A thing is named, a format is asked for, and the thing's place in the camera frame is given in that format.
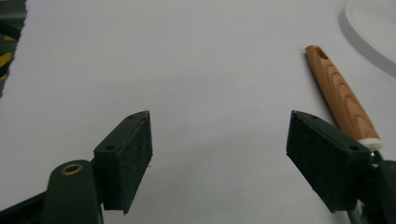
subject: brown wooden handle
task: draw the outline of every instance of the brown wooden handle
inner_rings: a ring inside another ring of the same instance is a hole
[[[305,50],[315,79],[339,129],[356,140],[374,138],[380,141],[369,117],[329,57],[319,46],[308,46]]]

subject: white plate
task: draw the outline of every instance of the white plate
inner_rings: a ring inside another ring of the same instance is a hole
[[[396,77],[396,0],[350,0],[340,25],[361,54]]]

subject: wooden handle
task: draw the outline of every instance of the wooden handle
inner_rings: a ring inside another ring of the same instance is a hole
[[[338,69],[319,46],[308,46],[306,56],[323,96],[342,131],[371,150],[382,147],[372,122]]]

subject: table surface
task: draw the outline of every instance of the table surface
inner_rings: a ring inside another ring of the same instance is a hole
[[[286,156],[291,110],[332,122],[304,55],[320,45],[396,159],[396,78],[341,32],[346,0],[27,1],[0,100],[0,210],[149,110],[154,156],[107,223],[347,223]]]

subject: wood grain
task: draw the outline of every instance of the wood grain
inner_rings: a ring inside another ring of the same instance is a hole
[[[336,123],[356,140],[379,136],[352,89],[319,46],[308,46],[306,56]]]

